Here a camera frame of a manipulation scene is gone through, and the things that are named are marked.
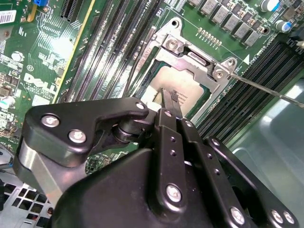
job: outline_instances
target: robotic arm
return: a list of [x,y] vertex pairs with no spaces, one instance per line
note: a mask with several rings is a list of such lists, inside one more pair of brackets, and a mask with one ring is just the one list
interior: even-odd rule
[[[299,227],[224,144],[202,142],[164,90],[162,106],[121,98],[28,111],[13,168],[56,206],[50,228]],[[88,156],[130,142],[138,149],[85,174]]]

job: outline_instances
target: black connector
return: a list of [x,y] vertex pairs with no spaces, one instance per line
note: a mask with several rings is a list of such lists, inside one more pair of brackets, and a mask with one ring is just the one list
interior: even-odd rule
[[71,23],[76,21],[83,2],[84,0],[65,0],[60,13],[61,18]]

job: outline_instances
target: capacitor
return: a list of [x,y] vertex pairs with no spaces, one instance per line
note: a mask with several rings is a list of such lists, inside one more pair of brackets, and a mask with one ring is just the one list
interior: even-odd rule
[[288,32],[291,29],[291,23],[288,21],[278,20],[275,23],[275,29],[280,32]]
[[279,0],[263,0],[261,3],[262,12],[273,12],[280,6]]
[[12,96],[6,96],[0,101],[0,108],[8,109],[15,104],[15,99]]

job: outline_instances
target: white arrow marking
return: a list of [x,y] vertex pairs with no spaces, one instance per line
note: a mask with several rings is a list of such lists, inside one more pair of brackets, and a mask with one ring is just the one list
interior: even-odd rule
[[250,61],[250,56],[249,54],[246,56],[246,58],[244,59],[244,63],[246,63],[247,65],[249,65],[249,61]]

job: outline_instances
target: barcode sticker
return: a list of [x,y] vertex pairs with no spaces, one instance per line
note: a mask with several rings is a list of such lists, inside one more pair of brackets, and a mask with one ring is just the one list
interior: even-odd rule
[[0,11],[0,25],[15,21],[16,10]]

